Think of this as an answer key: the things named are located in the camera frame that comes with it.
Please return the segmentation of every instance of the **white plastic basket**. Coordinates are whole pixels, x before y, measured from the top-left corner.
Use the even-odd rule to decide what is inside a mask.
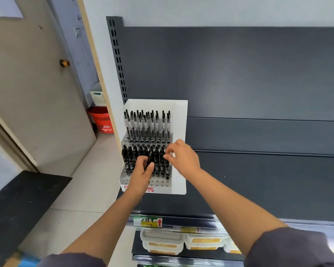
[[[107,103],[105,101],[105,97],[100,91],[90,91],[90,95],[93,98],[93,102],[96,106],[106,107]]]

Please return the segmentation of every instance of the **dark gray sleeve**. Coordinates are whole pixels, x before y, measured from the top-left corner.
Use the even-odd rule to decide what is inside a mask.
[[[334,267],[334,253],[324,233],[280,228],[268,231],[254,243],[245,267]]]
[[[43,258],[37,267],[106,267],[101,258],[85,253],[65,253]]]

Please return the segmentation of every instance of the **red basket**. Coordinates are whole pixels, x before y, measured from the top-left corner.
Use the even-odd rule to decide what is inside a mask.
[[[102,133],[114,133],[107,107],[90,107],[87,112],[93,117],[98,130]]]

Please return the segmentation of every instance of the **right hand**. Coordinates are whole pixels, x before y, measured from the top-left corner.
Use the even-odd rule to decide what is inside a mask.
[[[198,155],[181,139],[168,145],[163,158],[168,160],[187,180],[200,171]]]

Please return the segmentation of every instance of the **floor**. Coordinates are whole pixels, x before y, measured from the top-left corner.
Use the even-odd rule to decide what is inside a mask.
[[[97,141],[60,194],[19,249],[43,258],[60,253],[116,199],[123,165],[113,134],[98,134]],[[135,229],[125,227],[109,266],[136,267],[131,260]]]

